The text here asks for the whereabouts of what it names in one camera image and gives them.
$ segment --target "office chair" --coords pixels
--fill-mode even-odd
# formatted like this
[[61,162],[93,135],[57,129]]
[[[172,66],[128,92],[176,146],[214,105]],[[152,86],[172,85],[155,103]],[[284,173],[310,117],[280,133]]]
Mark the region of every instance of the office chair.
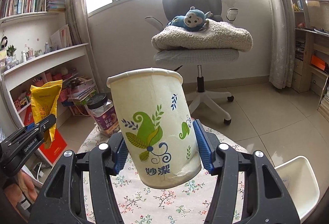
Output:
[[[204,13],[210,11],[213,14],[210,19],[214,21],[223,21],[223,18],[221,17],[221,0],[162,0],[162,4],[166,18],[169,21],[177,15],[185,15],[191,6],[194,6],[196,9],[199,9]],[[232,23],[235,20],[237,13],[237,8],[231,8],[228,10],[226,18],[229,23]],[[162,23],[153,17],[146,17],[145,21],[154,26],[158,31],[164,29]],[[189,105],[190,113],[192,114],[199,104],[203,102],[215,112],[223,114],[224,123],[229,125],[231,123],[231,116],[216,104],[213,99],[226,97],[229,102],[232,102],[234,97],[229,92],[213,92],[205,90],[201,65],[211,62],[232,62],[238,57],[239,52],[236,49],[179,49],[160,51],[154,56],[154,60],[156,64],[159,65],[197,65],[197,90],[194,93],[185,95],[187,101],[192,100],[192,103]]]

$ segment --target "white wall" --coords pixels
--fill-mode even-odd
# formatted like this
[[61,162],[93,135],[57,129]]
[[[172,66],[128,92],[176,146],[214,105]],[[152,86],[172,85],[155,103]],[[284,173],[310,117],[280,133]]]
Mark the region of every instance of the white wall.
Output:
[[33,50],[42,49],[43,53],[46,41],[51,46],[50,36],[63,25],[65,25],[65,14],[59,13],[47,19],[36,17],[36,20],[33,21],[11,24],[5,27],[2,27],[2,25],[0,26],[0,33],[1,38],[3,36],[8,38],[7,48],[9,45],[14,45],[17,48],[15,51],[16,58],[21,63],[22,50],[27,52],[28,47],[30,47]]
[[[269,75],[272,36],[269,0],[222,0],[222,5],[224,19],[228,8],[239,9],[235,26],[247,29],[254,45],[250,52],[240,53],[233,63],[203,65],[205,81]],[[157,67],[153,60],[157,50],[151,45],[157,30],[144,21],[147,16],[159,19],[164,25],[168,22],[162,0],[132,0],[89,17],[93,52],[104,85],[109,76]],[[185,83],[196,82],[196,66],[185,65],[179,72]]]

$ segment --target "black jar lid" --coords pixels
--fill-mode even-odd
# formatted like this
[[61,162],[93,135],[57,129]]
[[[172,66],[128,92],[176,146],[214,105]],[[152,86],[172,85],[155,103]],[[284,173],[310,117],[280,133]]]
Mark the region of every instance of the black jar lid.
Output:
[[87,107],[90,110],[97,109],[103,106],[107,102],[107,100],[108,98],[105,93],[96,94],[87,101]]

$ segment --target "cup rim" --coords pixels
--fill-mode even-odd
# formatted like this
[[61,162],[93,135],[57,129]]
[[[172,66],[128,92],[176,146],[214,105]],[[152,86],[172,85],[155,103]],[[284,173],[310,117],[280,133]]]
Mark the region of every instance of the cup rim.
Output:
[[107,78],[106,85],[107,85],[107,87],[111,88],[110,84],[115,81],[125,79],[128,77],[145,76],[148,74],[172,76],[172,77],[177,78],[181,84],[183,83],[183,77],[175,71],[170,71],[170,70],[161,69],[161,68],[145,68],[145,69],[128,71],[128,72],[124,72],[124,73],[120,73],[120,74],[111,76],[111,77]]

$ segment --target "wooden drawer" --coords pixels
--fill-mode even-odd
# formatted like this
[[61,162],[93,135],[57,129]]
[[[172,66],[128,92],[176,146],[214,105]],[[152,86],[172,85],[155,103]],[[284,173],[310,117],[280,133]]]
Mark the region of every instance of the wooden drawer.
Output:
[[297,92],[299,92],[299,86],[300,86],[300,80],[302,79],[302,76],[298,73],[293,73],[292,75],[292,83],[291,87],[295,89]]
[[299,75],[302,75],[303,62],[300,59],[295,59],[295,67],[293,68],[293,71],[298,73]]

